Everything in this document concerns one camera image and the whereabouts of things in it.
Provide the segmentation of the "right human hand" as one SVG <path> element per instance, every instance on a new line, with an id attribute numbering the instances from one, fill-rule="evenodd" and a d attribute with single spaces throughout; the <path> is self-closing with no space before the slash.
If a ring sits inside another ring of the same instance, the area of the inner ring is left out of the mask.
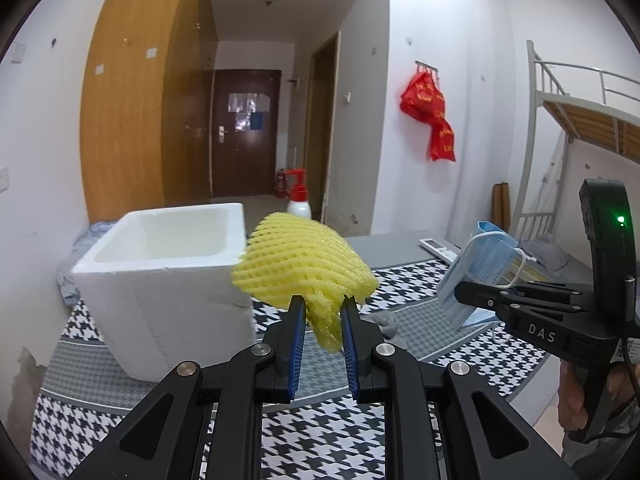
<path id="1" fill-rule="evenodd" d="M 612 368 L 606 380 L 606 391 L 610 398 L 611 411 L 608 418 L 620 414 L 634 398 L 634 386 L 638 385 L 639 367 L 631 367 L 630 379 L 625 365 Z M 575 374 L 574 365 L 561 361 L 560 383 L 558 390 L 558 421 L 566 431 L 582 430 L 587 425 L 589 415 L 585 409 L 584 389 Z"/>

